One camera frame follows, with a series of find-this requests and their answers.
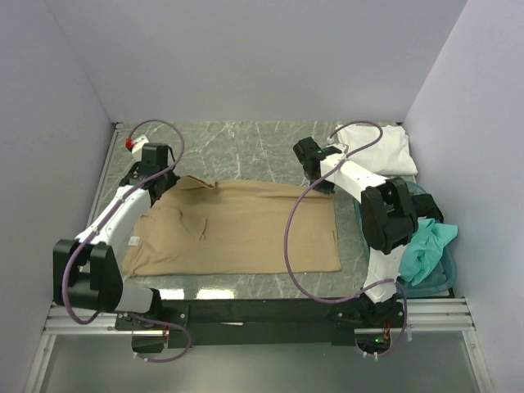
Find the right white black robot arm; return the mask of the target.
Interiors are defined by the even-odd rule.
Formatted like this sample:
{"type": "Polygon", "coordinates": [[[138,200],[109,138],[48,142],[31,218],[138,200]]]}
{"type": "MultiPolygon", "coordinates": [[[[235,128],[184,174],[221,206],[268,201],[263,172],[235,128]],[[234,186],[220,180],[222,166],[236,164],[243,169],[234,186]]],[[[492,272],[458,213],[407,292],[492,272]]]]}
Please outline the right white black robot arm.
{"type": "Polygon", "coordinates": [[[406,182],[399,177],[375,174],[350,159],[349,148],[332,144],[321,148],[311,137],[293,146],[310,188],[330,193],[335,187],[360,205],[361,228],[369,246],[368,273],[364,287],[350,303],[370,327],[382,323],[395,308],[400,261],[418,230],[418,217],[406,182]]]}

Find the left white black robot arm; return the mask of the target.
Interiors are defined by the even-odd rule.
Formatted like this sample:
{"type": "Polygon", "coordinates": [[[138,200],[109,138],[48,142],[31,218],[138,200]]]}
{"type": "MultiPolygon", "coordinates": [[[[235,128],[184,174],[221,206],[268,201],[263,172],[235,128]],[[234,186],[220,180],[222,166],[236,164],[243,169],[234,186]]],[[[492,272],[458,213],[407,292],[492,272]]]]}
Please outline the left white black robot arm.
{"type": "Polygon", "coordinates": [[[95,312],[132,312],[142,327],[158,327],[164,310],[157,290],[128,286],[115,252],[128,232],[179,177],[169,163],[172,149],[148,142],[140,160],[120,180],[115,196],[93,223],[74,239],[62,239],[53,248],[53,300],[70,309],[95,312]]]}

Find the tan t shirt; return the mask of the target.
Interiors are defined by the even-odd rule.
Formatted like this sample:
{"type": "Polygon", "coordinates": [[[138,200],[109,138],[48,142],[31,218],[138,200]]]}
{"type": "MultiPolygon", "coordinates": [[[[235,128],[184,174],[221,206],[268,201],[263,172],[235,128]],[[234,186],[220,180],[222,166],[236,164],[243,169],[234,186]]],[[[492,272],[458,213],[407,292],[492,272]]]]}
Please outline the tan t shirt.
{"type": "Polygon", "coordinates": [[[341,270],[332,196],[256,180],[182,177],[143,214],[121,264],[128,277],[341,270]]]}

